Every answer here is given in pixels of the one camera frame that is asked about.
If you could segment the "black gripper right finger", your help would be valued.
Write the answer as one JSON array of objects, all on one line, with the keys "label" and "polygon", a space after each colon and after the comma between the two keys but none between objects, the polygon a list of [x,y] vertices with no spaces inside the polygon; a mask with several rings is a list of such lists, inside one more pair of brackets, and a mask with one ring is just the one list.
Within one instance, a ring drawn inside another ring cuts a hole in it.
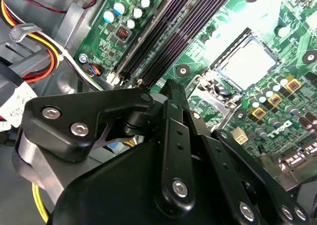
[{"label": "black gripper right finger", "polygon": [[306,211],[228,132],[208,131],[201,117],[189,109],[185,89],[177,82],[173,82],[173,97],[183,109],[195,149],[211,164],[226,225],[312,224]]}]

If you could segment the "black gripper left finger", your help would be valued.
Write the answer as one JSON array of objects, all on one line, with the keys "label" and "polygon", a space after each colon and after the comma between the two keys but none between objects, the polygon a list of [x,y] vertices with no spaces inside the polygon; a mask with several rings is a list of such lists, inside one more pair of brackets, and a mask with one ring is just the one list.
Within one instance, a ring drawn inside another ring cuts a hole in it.
[{"label": "black gripper left finger", "polygon": [[75,179],[145,143],[162,147],[156,205],[162,212],[190,212],[194,177],[172,157],[191,154],[190,128],[173,97],[174,80],[153,99],[139,88],[39,97],[24,110],[15,146],[17,170],[40,182],[55,205]]}]

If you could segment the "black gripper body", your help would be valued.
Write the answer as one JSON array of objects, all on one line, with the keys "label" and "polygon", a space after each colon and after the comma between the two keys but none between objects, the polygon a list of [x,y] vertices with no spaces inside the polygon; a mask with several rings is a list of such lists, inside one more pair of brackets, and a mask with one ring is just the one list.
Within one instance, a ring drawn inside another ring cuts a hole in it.
[{"label": "black gripper body", "polygon": [[207,191],[202,162],[178,150],[173,164],[194,177],[195,204],[184,217],[167,217],[156,205],[162,147],[145,143],[72,181],[50,216],[52,225],[220,225],[222,220]]}]

